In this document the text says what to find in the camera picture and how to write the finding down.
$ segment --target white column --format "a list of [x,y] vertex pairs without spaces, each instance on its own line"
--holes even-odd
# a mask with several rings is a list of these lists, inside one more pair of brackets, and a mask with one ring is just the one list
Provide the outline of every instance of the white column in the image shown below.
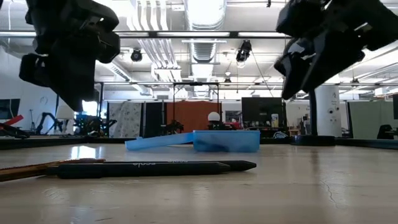
[[338,86],[320,86],[317,97],[318,135],[341,137],[341,113]]

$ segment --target translucent blue box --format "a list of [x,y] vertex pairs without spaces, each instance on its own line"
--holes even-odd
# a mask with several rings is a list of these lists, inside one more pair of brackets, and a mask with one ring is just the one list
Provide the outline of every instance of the translucent blue box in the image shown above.
[[260,131],[193,131],[198,152],[257,152]]
[[185,144],[193,141],[192,133],[172,134],[168,136],[159,136],[154,138],[137,139],[126,141],[125,145],[128,151],[138,151],[152,147],[162,147],[175,144]]

